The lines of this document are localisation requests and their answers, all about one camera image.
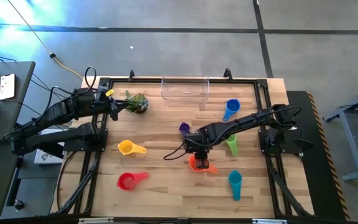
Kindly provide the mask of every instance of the clear plastic container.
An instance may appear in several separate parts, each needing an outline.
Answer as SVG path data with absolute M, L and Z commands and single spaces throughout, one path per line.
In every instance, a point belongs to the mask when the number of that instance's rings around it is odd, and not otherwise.
M 166 106 L 204 105 L 209 98 L 209 78 L 162 77 L 161 97 Z

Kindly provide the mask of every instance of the potted plant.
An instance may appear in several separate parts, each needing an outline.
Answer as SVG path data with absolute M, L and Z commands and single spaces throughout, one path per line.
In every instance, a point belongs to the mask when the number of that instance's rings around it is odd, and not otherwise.
M 145 113 L 147 108 L 149 107 L 149 101 L 142 93 L 138 93 L 135 96 L 131 96 L 129 91 L 125 91 L 126 101 L 128 102 L 128 106 L 125 108 L 131 113 L 142 114 Z

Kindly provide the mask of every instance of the yellow measuring cup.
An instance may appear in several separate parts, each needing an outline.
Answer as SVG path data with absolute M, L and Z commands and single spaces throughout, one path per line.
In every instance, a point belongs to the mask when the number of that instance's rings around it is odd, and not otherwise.
M 118 144 L 118 149 L 122 153 L 122 155 L 129 155 L 131 153 L 146 153 L 146 148 L 142 146 L 138 146 L 134 144 L 130 140 L 123 140 Z

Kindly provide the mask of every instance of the wooden table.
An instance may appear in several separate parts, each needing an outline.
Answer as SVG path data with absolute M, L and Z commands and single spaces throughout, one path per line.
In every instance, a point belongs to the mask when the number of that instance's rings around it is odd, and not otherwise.
M 267 80 L 272 105 L 288 103 L 283 79 Z M 230 98 L 237 98 L 241 102 L 241 110 L 232 119 L 255 113 L 257 106 L 252 85 L 212 83 L 209 99 L 201 108 L 166 106 L 160 96 L 159 83 L 115 83 L 113 89 L 115 99 L 124 99 L 125 90 L 133 94 L 144 93 L 150 106 L 144 114 L 123 110 L 119 113 L 118 121 L 108 119 L 108 144 L 99 167 L 91 212 L 93 217 L 274 217 L 265 157 L 259 149 L 258 128 L 237 134 L 237 157 L 231 156 L 224 142 L 211 150 L 208 157 L 210 163 L 219 169 L 217 175 L 194 173 L 188 165 L 190 155 L 174 161 L 162 159 L 181 144 L 178 130 L 181 122 L 188 123 L 194 131 L 206 124 L 221 121 L 225 103 Z M 81 118 L 74 121 L 73 126 L 89 121 L 91 117 Z M 123 156 L 117 144 L 125 139 L 146 147 L 147 153 Z M 66 202 L 78 185 L 83 157 L 84 153 L 81 152 L 74 155 L 64 170 L 59 188 L 61 204 Z M 289 189 L 302 206 L 313 213 L 303 164 L 294 155 L 284 154 L 282 157 Z M 233 169 L 243 176 L 240 201 L 232 199 L 227 180 Z M 118 177 L 124 172 L 148 172 L 149 178 L 133 191 L 127 192 L 116 186 Z M 284 211 L 282 193 L 278 186 L 277 189 L 280 208 Z M 52 207 L 52 211 L 55 210 L 56 202 Z

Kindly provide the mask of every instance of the gray floor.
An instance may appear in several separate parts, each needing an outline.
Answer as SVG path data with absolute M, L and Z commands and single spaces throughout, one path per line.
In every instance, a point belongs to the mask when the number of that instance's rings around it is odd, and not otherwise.
M 41 26 L 257 28 L 252 0 L 12 2 L 31 24 Z M 259 0 L 259 4 L 265 29 L 358 30 L 358 1 Z M 6 1 L 0 0 L 1 8 L 5 13 L 0 10 L 0 24 L 23 24 Z M 80 73 L 92 65 L 98 75 L 128 75 L 133 69 L 139 76 L 220 77 L 229 67 L 235 77 L 266 77 L 258 34 L 38 34 L 65 65 Z M 287 90 L 312 92 L 320 115 L 358 94 L 358 35 L 267 34 L 266 41 L 274 77 L 284 78 Z M 49 86 L 70 90 L 81 83 L 48 57 L 31 32 L 0 30 L 0 56 L 34 60 L 35 74 Z M 31 84 L 25 103 L 42 111 L 46 100 L 46 92 Z M 19 121 L 31 116 L 23 109 Z M 342 124 L 333 121 L 324 129 L 338 174 L 356 171 Z M 351 218 L 358 221 L 358 180 L 342 183 L 342 189 Z

